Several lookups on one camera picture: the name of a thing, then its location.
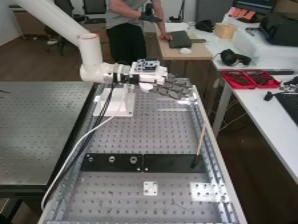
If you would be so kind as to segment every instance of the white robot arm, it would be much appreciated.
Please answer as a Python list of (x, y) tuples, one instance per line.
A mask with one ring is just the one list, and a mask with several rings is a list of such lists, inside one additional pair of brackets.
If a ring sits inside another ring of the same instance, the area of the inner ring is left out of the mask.
[(111, 81), (139, 84), (144, 89), (152, 88), (147, 83), (163, 85), (166, 68), (158, 66), (152, 73), (140, 74), (130, 66), (111, 65), (102, 62), (98, 34), (90, 33), (54, 5), (51, 0), (15, 0), (17, 4), (79, 49), (82, 65), (81, 79), (86, 82), (111, 83)]

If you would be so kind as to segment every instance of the screw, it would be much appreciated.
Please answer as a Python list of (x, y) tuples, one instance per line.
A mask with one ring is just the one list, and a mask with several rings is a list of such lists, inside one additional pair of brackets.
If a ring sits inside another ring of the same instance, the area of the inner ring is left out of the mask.
[(136, 164), (136, 157), (131, 156), (130, 159), (128, 159), (128, 162), (130, 162), (131, 165), (135, 165)]
[(108, 157), (108, 163), (111, 163), (111, 164), (112, 164), (112, 163), (114, 163), (114, 161), (115, 161), (114, 156), (110, 156), (110, 157)]

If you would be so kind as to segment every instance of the red box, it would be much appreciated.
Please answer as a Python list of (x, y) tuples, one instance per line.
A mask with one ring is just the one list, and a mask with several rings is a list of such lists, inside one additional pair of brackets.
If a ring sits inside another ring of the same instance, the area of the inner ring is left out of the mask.
[(220, 72), (220, 75), (233, 89), (255, 89), (255, 83), (244, 72), (226, 70)]
[(277, 82), (271, 75), (260, 70), (247, 70), (243, 71), (248, 78), (255, 83), (255, 87), (259, 89), (276, 89), (280, 86), (280, 82)]

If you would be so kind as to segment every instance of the computer monitor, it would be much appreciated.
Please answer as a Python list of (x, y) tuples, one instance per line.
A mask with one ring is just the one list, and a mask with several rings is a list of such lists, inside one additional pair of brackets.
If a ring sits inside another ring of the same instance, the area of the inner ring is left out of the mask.
[(104, 0), (83, 0), (84, 14), (104, 14), (106, 4)]
[(232, 6), (240, 9), (267, 14), (272, 11), (276, 0), (233, 0)]

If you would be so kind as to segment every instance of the perforated metal table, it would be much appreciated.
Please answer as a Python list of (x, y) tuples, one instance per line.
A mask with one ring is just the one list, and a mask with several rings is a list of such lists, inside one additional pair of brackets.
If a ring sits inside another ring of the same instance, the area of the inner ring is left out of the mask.
[(92, 84), (0, 83), (0, 192), (42, 192)]
[[(206, 124), (204, 173), (81, 172), (78, 159), (43, 210), (39, 224), (240, 223), (233, 192), (200, 99), (178, 102), (135, 90), (131, 118), (114, 118), (95, 133), (86, 153), (194, 154)], [(87, 130), (91, 110), (79, 135)], [(158, 195), (143, 195), (143, 182)]]

